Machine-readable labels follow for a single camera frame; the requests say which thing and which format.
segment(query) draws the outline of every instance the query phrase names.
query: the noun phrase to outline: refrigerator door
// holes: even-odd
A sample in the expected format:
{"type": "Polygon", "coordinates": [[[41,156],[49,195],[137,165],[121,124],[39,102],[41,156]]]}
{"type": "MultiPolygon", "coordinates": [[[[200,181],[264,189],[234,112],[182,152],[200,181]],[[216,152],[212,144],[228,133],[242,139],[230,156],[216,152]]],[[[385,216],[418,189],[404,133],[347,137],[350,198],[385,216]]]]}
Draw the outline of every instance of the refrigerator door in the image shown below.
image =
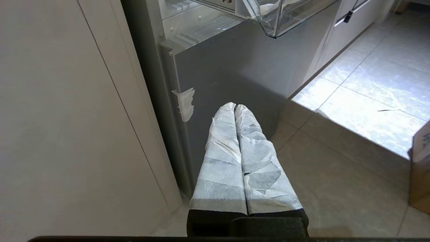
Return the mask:
{"type": "Polygon", "coordinates": [[[339,0],[193,0],[243,19],[257,21],[267,36],[279,38],[339,0]]]}
{"type": "Polygon", "coordinates": [[[278,39],[250,20],[222,15],[161,43],[161,56],[193,186],[212,117],[225,103],[246,105],[270,139],[284,104],[303,83],[339,2],[278,39]]]}

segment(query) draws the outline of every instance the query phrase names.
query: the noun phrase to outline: cardboard box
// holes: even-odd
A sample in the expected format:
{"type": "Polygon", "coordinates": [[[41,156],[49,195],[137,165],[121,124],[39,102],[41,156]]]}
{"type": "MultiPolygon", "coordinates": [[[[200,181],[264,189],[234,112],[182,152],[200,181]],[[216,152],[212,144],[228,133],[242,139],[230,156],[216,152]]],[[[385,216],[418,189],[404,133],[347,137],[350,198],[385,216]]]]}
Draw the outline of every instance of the cardboard box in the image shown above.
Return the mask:
{"type": "Polygon", "coordinates": [[[409,204],[430,214],[430,122],[413,139],[409,204]]]}

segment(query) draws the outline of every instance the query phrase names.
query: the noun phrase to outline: gray refrigerator door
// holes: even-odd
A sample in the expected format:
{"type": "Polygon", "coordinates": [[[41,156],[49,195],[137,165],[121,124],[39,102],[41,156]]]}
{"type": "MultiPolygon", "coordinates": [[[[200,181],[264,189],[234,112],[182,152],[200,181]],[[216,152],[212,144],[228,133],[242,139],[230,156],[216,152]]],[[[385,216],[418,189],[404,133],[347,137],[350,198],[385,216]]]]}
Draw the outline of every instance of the gray refrigerator door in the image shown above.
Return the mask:
{"type": "Polygon", "coordinates": [[[174,112],[191,174],[175,172],[178,180],[194,187],[212,117],[227,102],[246,105],[267,139],[273,136],[287,98],[320,56],[338,8],[339,2],[278,39],[268,38],[258,23],[221,16],[161,43],[171,98],[181,107],[174,112]]]}

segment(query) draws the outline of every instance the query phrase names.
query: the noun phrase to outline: tiled floor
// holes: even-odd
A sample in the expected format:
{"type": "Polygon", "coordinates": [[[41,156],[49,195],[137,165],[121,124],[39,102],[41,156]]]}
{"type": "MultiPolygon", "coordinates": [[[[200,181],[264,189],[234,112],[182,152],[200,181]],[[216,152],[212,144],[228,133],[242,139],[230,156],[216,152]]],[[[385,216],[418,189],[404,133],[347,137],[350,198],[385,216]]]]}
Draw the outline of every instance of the tiled floor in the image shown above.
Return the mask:
{"type": "MultiPolygon", "coordinates": [[[[430,118],[429,23],[407,12],[372,26],[287,104],[271,141],[311,236],[430,237],[430,216],[408,206],[406,154],[430,118]]],[[[186,216],[153,235],[186,236],[186,216]]]]}

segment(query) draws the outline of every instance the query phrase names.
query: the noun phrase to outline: refrigerator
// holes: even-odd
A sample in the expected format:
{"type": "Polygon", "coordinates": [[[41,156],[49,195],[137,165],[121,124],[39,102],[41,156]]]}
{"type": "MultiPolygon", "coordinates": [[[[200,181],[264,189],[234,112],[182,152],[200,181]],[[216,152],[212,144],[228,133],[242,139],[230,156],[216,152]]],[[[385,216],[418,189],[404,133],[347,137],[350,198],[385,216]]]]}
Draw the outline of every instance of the refrigerator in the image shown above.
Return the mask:
{"type": "Polygon", "coordinates": [[[191,197],[212,117],[246,105],[269,140],[315,73],[339,0],[122,0],[180,190],[191,197]]]}

